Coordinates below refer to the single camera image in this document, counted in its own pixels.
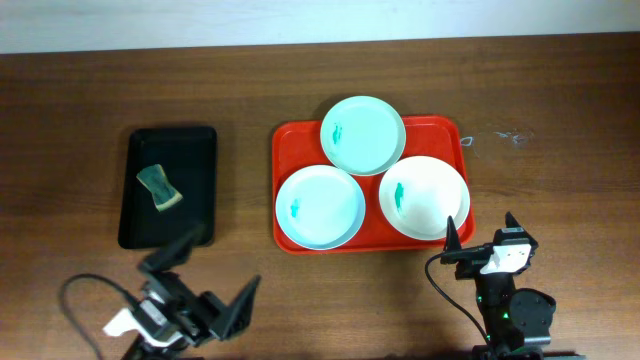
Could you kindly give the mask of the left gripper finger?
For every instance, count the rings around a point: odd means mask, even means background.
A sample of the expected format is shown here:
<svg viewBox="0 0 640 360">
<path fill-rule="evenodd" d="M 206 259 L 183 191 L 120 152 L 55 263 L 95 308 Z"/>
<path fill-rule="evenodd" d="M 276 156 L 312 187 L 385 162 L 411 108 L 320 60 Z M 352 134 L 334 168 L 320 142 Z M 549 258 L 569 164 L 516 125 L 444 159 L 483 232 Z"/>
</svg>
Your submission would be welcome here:
<svg viewBox="0 0 640 360">
<path fill-rule="evenodd" d="M 261 276 L 254 276 L 237 294 L 233 301 L 225 305 L 210 326 L 210 331 L 218 341 L 227 341 L 248 329 Z"/>
<path fill-rule="evenodd" d="M 179 239 L 147 255 L 139 263 L 138 270 L 142 273 L 159 273 L 186 263 L 204 231 L 203 224 L 196 225 Z"/>
</svg>

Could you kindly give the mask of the green yellow sponge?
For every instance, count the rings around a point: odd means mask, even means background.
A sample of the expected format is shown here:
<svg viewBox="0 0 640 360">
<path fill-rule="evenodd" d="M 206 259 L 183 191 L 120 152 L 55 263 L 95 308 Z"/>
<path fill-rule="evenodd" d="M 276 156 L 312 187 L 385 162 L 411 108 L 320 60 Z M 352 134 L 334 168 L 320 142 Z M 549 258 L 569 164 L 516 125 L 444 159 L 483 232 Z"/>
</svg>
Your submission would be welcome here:
<svg viewBox="0 0 640 360">
<path fill-rule="evenodd" d="M 170 183 L 160 164 L 145 167 L 138 172 L 136 178 L 150 192 L 158 212 L 168 210 L 183 199 L 182 194 Z"/>
</svg>

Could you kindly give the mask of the light blue plate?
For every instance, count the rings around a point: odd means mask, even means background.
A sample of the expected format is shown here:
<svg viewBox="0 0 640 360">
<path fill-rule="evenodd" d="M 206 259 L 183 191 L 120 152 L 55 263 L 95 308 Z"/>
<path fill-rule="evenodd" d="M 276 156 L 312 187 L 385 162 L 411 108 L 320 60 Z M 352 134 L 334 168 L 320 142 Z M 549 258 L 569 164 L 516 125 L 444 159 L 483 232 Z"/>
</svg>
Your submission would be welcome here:
<svg viewBox="0 0 640 360">
<path fill-rule="evenodd" d="M 366 200 L 347 172 L 329 165 L 295 171 L 277 191 L 274 214 L 283 233 L 309 250 L 338 248 L 364 223 Z"/>
</svg>

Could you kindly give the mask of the light green plate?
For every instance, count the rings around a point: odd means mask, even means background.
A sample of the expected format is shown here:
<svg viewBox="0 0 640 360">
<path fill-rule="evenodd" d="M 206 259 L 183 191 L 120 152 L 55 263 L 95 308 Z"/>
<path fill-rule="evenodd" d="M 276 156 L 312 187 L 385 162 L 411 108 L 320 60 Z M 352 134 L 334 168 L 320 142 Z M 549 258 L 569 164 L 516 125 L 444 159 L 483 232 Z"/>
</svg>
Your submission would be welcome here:
<svg viewBox="0 0 640 360">
<path fill-rule="evenodd" d="M 357 176 L 389 169 L 401 157 L 407 139 L 398 112 L 371 96 L 353 96 L 335 104 L 321 122 L 319 137 L 329 161 Z"/>
</svg>

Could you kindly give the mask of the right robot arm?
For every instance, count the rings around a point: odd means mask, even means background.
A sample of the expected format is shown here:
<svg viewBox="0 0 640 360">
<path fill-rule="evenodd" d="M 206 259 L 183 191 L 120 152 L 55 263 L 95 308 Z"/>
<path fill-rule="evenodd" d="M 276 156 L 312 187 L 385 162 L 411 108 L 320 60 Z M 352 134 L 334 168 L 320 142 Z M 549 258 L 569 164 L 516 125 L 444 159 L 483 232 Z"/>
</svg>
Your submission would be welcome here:
<svg viewBox="0 0 640 360">
<path fill-rule="evenodd" d="M 551 342 L 556 310 L 553 297 L 515 286 L 514 277 L 531 266 L 538 242 L 505 214 L 505 226 L 491 242 L 462 248 L 454 220 L 447 219 L 441 262 L 456 266 L 455 278 L 472 280 L 476 304 L 484 322 L 484 345 L 475 346 L 472 359 L 541 359 Z"/>
</svg>

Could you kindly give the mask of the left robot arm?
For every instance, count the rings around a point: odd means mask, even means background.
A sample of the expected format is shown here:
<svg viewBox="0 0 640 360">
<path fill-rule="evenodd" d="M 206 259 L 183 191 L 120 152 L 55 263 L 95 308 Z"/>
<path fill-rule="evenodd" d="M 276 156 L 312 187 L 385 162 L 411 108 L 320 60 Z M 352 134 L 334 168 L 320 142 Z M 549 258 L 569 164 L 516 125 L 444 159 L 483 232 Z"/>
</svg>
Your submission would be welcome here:
<svg viewBox="0 0 640 360">
<path fill-rule="evenodd" d="M 261 282 L 259 275 L 226 304 L 210 291 L 195 294 L 173 271 L 188 261 L 203 232 L 202 225 L 195 226 L 147 255 L 137 266 L 146 278 L 142 298 L 122 309 L 103 328 L 112 337 L 137 333 L 123 355 L 125 359 L 178 359 L 189 347 L 231 340 L 249 327 Z"/>
</svg>

